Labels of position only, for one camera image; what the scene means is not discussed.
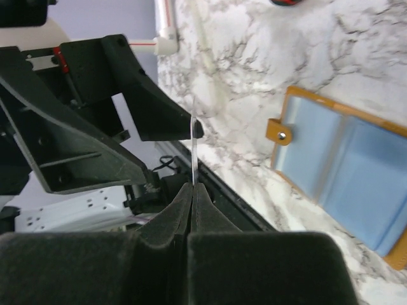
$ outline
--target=screw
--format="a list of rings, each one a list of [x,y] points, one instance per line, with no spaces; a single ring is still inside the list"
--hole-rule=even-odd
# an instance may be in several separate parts
[[[287,137],[287,135],[284,132],[279,132],[278,136],[279,140],[284,140]]]
[[[119,44],[119,46],[125,46],[126,45],[126,42],[122,38],[117,39],[117,43]]]
[[[68,177],[67,177],[66,175],[60,175],[60,176],[58,177],[58,181],[59,181],[59,183],[61,183],[61,184],[65,184],[66,182],[68,182]]]
[[[50,143],[50,140],[49,140],[49,138],[47,138],[47,137],[40,137],[40,138],[38,139],[38,144],[41,145],[41,146],[45,146],[45,145],[47,145],[48,143]]]
[[[51,57],[51,62],[52,62],[54,65],[57,65],[57,64],[58,64],[58,60],[57,60],[57,58],[56,58],[55,56],[52,56],[52,57]]]

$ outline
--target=transparent sheet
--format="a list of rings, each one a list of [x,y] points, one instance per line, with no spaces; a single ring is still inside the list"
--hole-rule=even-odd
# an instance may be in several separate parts
[[[407,226],[407,139],[294,96],[282,124],[293,140],[274,169],[386,256]]]
[[[191,170],[192,184],[198,183],[198,144],[197,144],[197,110],[195,109],[195,99],[192,101],[191,111]]]

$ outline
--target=red component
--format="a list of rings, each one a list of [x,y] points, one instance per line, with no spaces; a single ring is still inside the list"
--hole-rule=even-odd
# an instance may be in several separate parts
[[[292,6],[300,3],[302,0],[272,0],[273,3],[281,6]]]
[[[156,43],[130,43],[130,46],[155,46]]]
[[[55,57],[58,58],[59,64],[60,64],[60,66],[62,68],[62,72],[63,73],[68,73],[69,68],[68,68],[68,65],[66,63],[65,57],[61,53],[61,48],[59,46],[56,46],[52,50],[53,50],[53,54],[55,55]]]

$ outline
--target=black cable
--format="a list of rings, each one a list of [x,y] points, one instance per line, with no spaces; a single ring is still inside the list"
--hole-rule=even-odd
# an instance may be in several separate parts
[[[160,158],[160,163],[161,165],[154,168],[153,172],[157,171],[157,170],[161,170],[162,168],[168,167],[171,168],[172,170],[177,170],[176,167],[171,166],[171,163],[174,162],[174,157],[173,156],[162,156]]]

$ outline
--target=gray veining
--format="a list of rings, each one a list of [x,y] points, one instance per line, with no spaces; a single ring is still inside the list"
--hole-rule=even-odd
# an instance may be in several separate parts
[[[332,236],[361,304],[406,304],[407,271],[270,170],[265,129],[289,85],[407,125],[407,1],[176,0],[175,9],[180,50],[160,58],[159,84],[187,110],[196,99],[200,159],[279,230]]]

